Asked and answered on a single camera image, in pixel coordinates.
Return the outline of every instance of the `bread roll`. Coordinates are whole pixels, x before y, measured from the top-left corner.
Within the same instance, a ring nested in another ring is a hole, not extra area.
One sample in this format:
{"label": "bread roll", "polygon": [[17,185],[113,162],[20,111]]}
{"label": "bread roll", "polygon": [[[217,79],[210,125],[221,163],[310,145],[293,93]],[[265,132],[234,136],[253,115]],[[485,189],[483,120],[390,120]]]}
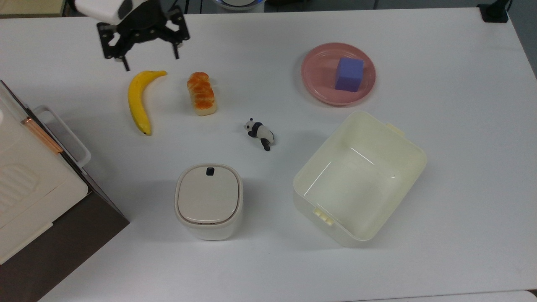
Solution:
{"label": "bread roll", "polygon": [[186,83],[194,112],[199,116],[213,114],[216,111],[214,92],[206,73],[193,73]]}

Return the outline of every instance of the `yellow banana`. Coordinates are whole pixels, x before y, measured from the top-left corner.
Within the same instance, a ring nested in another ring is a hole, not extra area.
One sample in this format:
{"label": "yellow banana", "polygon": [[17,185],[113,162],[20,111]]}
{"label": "yellow banana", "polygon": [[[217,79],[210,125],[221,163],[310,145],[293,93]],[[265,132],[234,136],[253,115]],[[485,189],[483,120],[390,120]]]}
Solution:
{"label": "yellow banana", "polygon": [[147,117],[146,110],[143,107],[143,91],[149,83],[154,79],[167,75],[168,73],[161,71],[142,71],[137,74],[129,85],[129,108],[133,116],[134,122],[138,129],[145,135],[151,135],[151,123]]}

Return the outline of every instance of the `purple sponge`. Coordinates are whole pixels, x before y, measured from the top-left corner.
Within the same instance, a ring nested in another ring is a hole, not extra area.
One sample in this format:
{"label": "purple sponge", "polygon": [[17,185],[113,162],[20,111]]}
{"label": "purple sponge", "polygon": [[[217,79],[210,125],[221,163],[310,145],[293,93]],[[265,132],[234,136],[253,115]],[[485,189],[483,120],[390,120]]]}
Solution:
{"label": "purple sponge", "polygon": [[356,92],[364,76],[364,61],[343,57],[336,70],[336,89]]}

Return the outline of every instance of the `copper handle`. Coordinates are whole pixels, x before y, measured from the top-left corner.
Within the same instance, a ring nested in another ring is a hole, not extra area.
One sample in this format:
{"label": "copper handle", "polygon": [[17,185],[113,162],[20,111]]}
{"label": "copper handle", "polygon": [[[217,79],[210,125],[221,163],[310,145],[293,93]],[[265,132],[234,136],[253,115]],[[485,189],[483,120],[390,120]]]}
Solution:
{"label": "copper handle", "polygon": [[39,125],[32,119],[26,118],[22,121],[23,125],[30,130],[37,138],[45,144],[54,154],[63,152],[62,147],[58,145]]}

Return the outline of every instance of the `panda figurine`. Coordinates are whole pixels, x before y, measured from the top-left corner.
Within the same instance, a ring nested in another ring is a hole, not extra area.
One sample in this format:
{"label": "panda figurine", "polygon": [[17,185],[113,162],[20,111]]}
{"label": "panda figurine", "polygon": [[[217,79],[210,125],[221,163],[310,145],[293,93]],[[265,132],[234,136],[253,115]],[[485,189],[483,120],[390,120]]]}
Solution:
{"label": "panda figurine", "polygon": [[272,131],[259,122],[254,123],[253,119],[246,122],[244,129],[248,130],[249,136],[260,138],[265,151],[270,151],[270,144],[274,143],[274,134]]}

